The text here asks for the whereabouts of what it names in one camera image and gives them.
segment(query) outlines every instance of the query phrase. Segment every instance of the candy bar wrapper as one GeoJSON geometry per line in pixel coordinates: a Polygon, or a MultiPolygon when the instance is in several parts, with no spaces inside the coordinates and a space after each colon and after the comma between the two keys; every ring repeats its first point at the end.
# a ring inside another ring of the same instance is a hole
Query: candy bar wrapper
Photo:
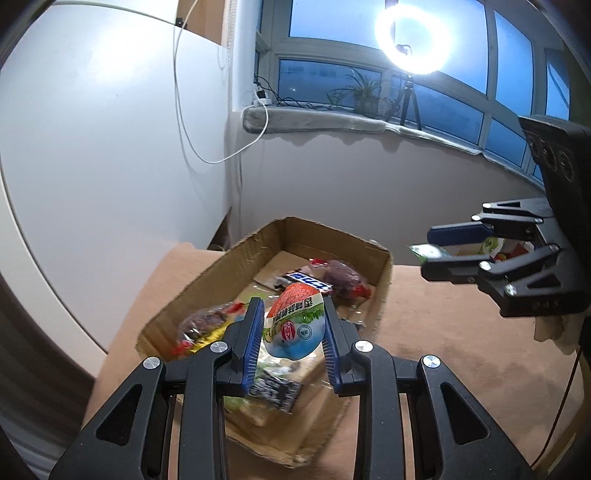
{"type": "Polygon", "coordinates": [[[309,285],[294,283],[267,314],[263,342],[270,355],[299,360],[318,347],[325,327],[322,293],[309,285]]]}

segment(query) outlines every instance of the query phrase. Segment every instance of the glass pane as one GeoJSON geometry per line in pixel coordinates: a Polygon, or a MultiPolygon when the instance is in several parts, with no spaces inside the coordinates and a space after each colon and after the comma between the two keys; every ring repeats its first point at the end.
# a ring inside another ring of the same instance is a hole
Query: glass pane
{"type": "MultiPolygon", "coordinates": [[[[399,4],[429,12],[447,26],[452,45],[441,72],[486,93],[488,41],[484,5],[478,0],[400,0],[399,4]]],[[[416,20],[398,20],[394,38],[396,44],[410,45],[415,55],[431,48],[429,32],[416,20]]]]}
{"type": "Polygon", "coordinates": [[[548,75],[548,98],[546,115],[569,119],[570,91],[569,71],[561,51],[546,49],[546,72],[548,75]]]}
{"type": "Polygon", "coordinates": [[[531,114],[534,64],[530,40],[499,12],[495,12],[499,42],[496,100],[517,115],[531,114]]]}
{"type": "Polygon", "coordinates": [[[525,153],[525,138],[517,135],[505,125],[493,120],[485,149],[521,167],[523,154],[525,153]]]}
{"type": "Polygon", "coordinates": [[[539,179],[539,180],[543,180],[542,178],[542,171],[540,170],[540,167],[538,165],[535,166],[534,169],[534,177],[539,179]]]}
{"type": "Polygon", "coordinates": [[[293,0],[290,37],[378,48],[375,19],[384,8],[384,0],[293,0]]]}
{"type": "MultiPolygon", "coordinates": [[[[401,87],[404,87],[404,81],[393,78],[391,99],[395,100],[398,97],[401,87]]],[[[478,143],[484,118],[482,112],[422,85],[415,85],[414,89],[417,95],[418,113],[424,125],[471,143],[478,143]]],[[[400,117],[401,110],[402,101],[395,116],[400,117]]],[[[416,121],[412,102],[408,108],[407,120],[416,121]]]]}
{"type": "MultiPolygon", "coordinates": [[[[379,84],[382,78],[380,72],[355,69],[362,75],[363,82],[374,82],[377,85],[372,91],[379,96],[379,84]]],[[[354,71],[351,67],[321,63],[317,61],[281,60],[279,63],[279,96],[282,99],[295,99],[299,102],[330,103],[328,95],[335,89],[348,89],[356,86],[352,78],[354,71]]],[[[342,91],[340,105],[353,107],[353,95],[348,90],[342,91]]]]}

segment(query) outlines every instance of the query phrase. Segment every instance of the cable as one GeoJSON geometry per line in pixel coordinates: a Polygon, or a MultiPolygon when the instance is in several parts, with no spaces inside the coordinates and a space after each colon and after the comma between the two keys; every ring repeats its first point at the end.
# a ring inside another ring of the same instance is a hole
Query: cable
{"type": "Polygon", "coordinates": [[[564,404],[566,403],[566,399],[569,396],[570,387],[573,384],[574,375],[577,372],[577,366],[579,365],[579,359],[581,358],[582,351],[583,351],[583,349],[579,348],[579,351],[577,352],[577,356],[574,359],[573,370],[570,373],[569,382],[566,385],[566,390],[564,391],[564,395],[562,397],[562,402],[560,403],[560,407],[558,408],[558,413],[556,414],[556,418],[554,419],[554,423],[552,424],[552,428],[550,429],[550,433],[548,434],[548,438],[546,439],[546,443],[544,444],[542,451],[538,455],[538,458],[536,458],[533,462],[531,462],[530,467],[532,467],[532,468],[544,456],[546,449],[548,448],[548,445],[550,444],[550,440],[552,439],[552,435],[554,434],[556,426],[558,425],[558,420],[560,419],[560,414],[562,413],[562,409],[564,408],[564,404]]]}
{"type": "Polygon", "coordinates": [[[174,101],[175,101],[175,106],[176,106],[176,110],[177,110],[177,123],[179,125],[179,128],[182,126],[182,129],[183,129],[183,132],[185,134],[185,137],[187,138],[187,142],[189,143],[189,147],[191,147],[191,150],[193,151],[193,153],[197,156],[197,158],[199,160],[201,160],[204,163],[210,164],[210,165],[215,165],[215,164],[218,164],[218,163],[225,162],[229,158],[232,158],[235,155],[238,155],[239,153],[243,152],[248,147],[254,145],[256,142],[258,142],[261,139],[261,137],[263,136],[263,134],[267,130],[267,127],[269,126],[269,110],[267,109],[267,106],[264,105],[261,102],[261,100],[259,99],[259,97],[256,95],[256,90],[255,90],[254,93],[255,93],[256,100],[265,109],[265,126],[261,130],[261,133],[258,135],[258,137],[256,137],[252,142],[250,142],[248,145],[245,145],[240,150],[234,152],[232,155],[227,156],[226,158],[223,158],[223,159],[217,160],[217,161],[207,161],[201,155],[199,155],[197,153],[197,151],[195,150],[195,148],[193,147],[193,143],[191,142],[191,138],[189,137],[189,132],[187,132],[187,127],[185,126],[184,116],[183,116],[183,110],[181,108],[181,97],[180,97],[180,91],[178,89],[178,76],[177,76],[177,54],[178,54],[178,44],[179,44],[179,42],[181,40],[181,35],[182,35],[185,27],[187,26],[187,22],[189,21],[189,18],[191,17],[191,14],[193,13],[193,10],[197,6],[197,3],[198,2],[199,2],[199,0],[194,0],[193,4],[191,5],[191,8],[189,9],[189,11],[187,13],[187,16],[185,17],[185,20],[183,21],[183,25],[181,26],[180,32],[178,33],[178,37],[176,38],[176,42],[174,41],[174,30],[173,30],[174,101]]]}

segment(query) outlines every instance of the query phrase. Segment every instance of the white cable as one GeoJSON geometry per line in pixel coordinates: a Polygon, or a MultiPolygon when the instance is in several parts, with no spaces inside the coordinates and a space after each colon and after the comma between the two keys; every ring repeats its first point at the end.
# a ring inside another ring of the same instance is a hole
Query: white cable
{"type": "MultiPolygon", "coordinates": [[[[195,148],[193,147],[193,143],[191,142],[191,138],[189,137],[189,132],[187,132],[187,127],[185,126],[185,123],[184,123],[183,110],[181,109],[181,97],[180,97],[180,91],[178,89],[178,77],[177,77],[177,53],[178,53],[178,44],[180,42],[181,35],[182,35],[185,27],[187,26],[187,21],[189,21],[189,17],[193,13],[193,10],[195,9],[195,6],[197,5],[198,2],[199,2],[199,0],[195,0],[193,2],[193,4],[191,5],[191,8],[189,9],[187,16],[185,17],[185,20],[183,21],[183,25],[181,26],[181,30],[178,33],[178,37],[176,39],[176,42],[174,41],[174,35],[173,35],[174,101],[175,101],[175,104],[177,107],[177,123],[182,126],[185,137],[187,138],[187,142],[189,143],[189,147],[191,147],[191,150],[193,151],[193,153],[197,156],[197,158],[199,160],[201,160],[204,163],[208,163],[210,165],[215,165],[217,163],[225,162],[229,158],[232,158],[235,155],[238,155],[239,153],[243,152],[248,147],[254,145],[256,142],[258,142],[261,139],[261,137],[263,136],[263,134],[267,130],[267,127],[269,126],[269,110],[267,109],[267,106],[263,102],[261,102],[261,100],[258,97],[258,95],[256,94],[257,92],[255,90],[254,91],[255,98],[257,99],[258,103],[260,103],[262,105],[262,107],[265,109],[265,126],[261,130],[261,133],[258,135],[258,137],[256,137],[252,142],[250,142],[248,145],[245,145],[240,150],[234,152],[232,155],[227,156],[226,158],[223,158],[223,159],[217,160],[217,161],[207,161],[201,155],[199,155],[197,153],[197,151],[195,150],[195,148]]],[[[244,112],[248,108],[253,108],[253,107],[254,107],[254,105],[248,106],[242,112],[244,112]]]]}

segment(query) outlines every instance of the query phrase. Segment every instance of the ring light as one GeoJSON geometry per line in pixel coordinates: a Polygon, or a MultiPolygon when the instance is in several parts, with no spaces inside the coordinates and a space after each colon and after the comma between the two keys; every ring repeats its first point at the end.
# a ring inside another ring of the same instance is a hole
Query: ring light
{"type": "Polygon", "coordinates": [[[382,11],[375,22],[375,38],[379,48],[392,62],[409,73],[425,74],[439,70],[449,56],[450,37],[446,26],[437,17],[410,5],[394,5],[382,11]],[[398,51],[390,34],[392,24],[400,18],[411,18],[422,23],[431,35],[431,51],[426,55],[411,56],[398,51]]]}

